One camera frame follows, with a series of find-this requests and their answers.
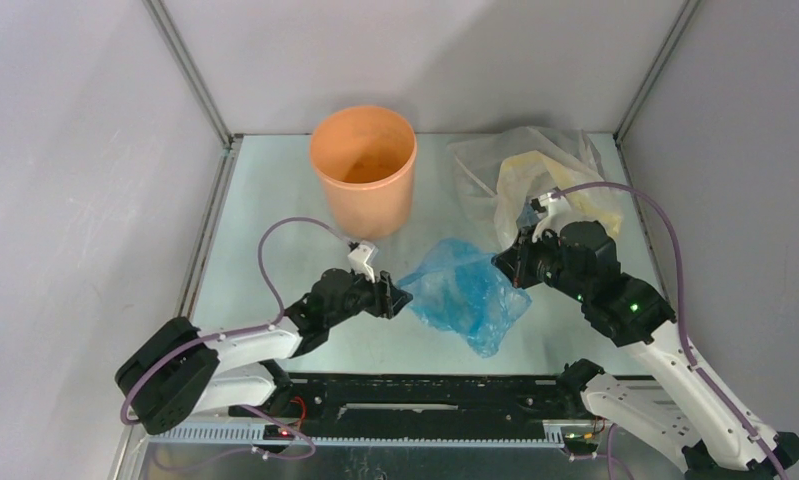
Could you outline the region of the blue plastic trash bag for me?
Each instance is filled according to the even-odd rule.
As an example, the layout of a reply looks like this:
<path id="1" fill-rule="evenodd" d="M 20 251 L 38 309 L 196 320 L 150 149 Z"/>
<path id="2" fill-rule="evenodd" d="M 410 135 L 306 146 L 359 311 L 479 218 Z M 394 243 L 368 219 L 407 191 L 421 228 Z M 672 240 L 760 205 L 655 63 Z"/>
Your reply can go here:
<path id="1" fill-rule="evenodd" d="M 424 324 L 460 336 L 478 356 L 496 355 L 532 299 L 492 264 L 493 254 L 457 238 L 439 241 L 396 282 Z"/>

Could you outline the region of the translucent yellowish plastic bag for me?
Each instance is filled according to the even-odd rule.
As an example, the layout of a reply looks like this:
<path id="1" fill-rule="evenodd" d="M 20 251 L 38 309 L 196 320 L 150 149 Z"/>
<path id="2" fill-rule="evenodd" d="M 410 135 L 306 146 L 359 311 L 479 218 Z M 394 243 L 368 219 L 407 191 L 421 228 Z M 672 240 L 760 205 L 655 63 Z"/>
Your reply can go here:
<path id="1" fill-rule="evenodd" d="M 568 194 L 563 212 L 552 219 L 531 212 L 533 198 L 604 180 L 601 156 L 582 130 L 516 127 L 454 141 L 448 151 L 459 203 L 495 251 L 536 223 L 560 231 L 571 221 L 596 220 L 612 238 L 619 236 L 624 216 L 619 196 L 607 187 Z"/>

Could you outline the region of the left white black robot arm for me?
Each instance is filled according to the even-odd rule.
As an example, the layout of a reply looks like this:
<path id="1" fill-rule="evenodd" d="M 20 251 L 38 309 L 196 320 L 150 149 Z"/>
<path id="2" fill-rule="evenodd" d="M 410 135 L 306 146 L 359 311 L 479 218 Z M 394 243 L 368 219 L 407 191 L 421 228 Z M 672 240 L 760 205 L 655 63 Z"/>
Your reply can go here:
<path id="1" fill-rule="evenodd" d="M 312 352 L 346 320 L 362 313 L 391 319 L 412 300 L 386 271 L 370 281 L 329 269 L 273 324 L 204 334 L 187 318 L 173 318 L 116 371 L 124 419 L 157 435 L 193 414 L 235 405 L 279 416 L 291 403 L 280 360 Z"/>

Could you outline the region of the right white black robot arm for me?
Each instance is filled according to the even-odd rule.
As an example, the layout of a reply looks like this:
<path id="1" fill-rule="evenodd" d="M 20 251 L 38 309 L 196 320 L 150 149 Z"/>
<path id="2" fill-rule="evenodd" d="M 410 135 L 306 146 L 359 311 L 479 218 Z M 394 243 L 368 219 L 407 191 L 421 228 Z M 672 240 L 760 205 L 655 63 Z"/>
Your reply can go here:
<path id="1" fill-rule="evenodd" d="M 681 324 L 650 284 L 622 271 L 615 241 L 598 222 L 560 232 L 523 230 L 492 264 L 520 289 L 538 284 L 577 301 L 590 326 L 637 360 L 672 399 L 668 411 L 581 359 L 556 379 L 571 418 L 611 421 L 673 462 L 687 479 L 783 479 L 799 461 L 799 436 L 753 414 L 683 341 Z"/>

